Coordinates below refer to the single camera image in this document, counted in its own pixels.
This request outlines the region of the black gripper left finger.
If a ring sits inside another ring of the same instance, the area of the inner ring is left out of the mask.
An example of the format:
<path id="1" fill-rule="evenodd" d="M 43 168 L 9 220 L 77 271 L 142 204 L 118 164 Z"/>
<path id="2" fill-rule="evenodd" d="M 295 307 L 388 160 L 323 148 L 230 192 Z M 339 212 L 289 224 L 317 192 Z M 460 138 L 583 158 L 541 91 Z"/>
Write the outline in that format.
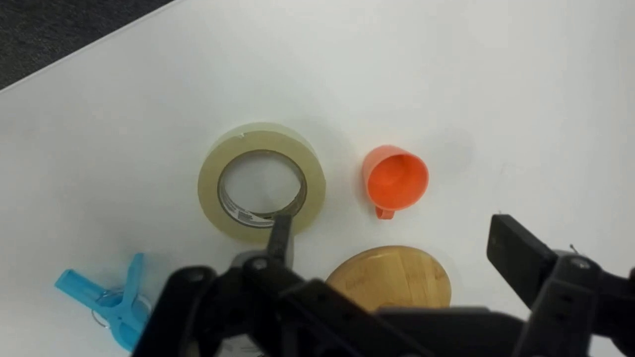
<path id="1" fill-rule="evenodd" d="M 164 283 L 132 357 L 216 357 L 247 337 L 267 357 L 366 357 L 361 311 L 321 281 L 289 267 L 293 218 L 275 216 L 263 249 L 234 257 L 224 273 L 176 269 Z"/>

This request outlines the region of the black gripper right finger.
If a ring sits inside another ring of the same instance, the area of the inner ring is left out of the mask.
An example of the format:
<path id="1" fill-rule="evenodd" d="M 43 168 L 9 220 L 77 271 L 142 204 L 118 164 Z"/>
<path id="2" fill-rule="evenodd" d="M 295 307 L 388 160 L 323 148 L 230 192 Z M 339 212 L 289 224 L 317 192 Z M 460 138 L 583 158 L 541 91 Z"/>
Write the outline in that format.
<path id="1" fill-rule="evenodd" d="M 551 249 L 509 214 L 489 218 L 486 257 L 529 309 L 513 357 L 587 357 L 593 335 L 635 357 L 632 275 Z"/>

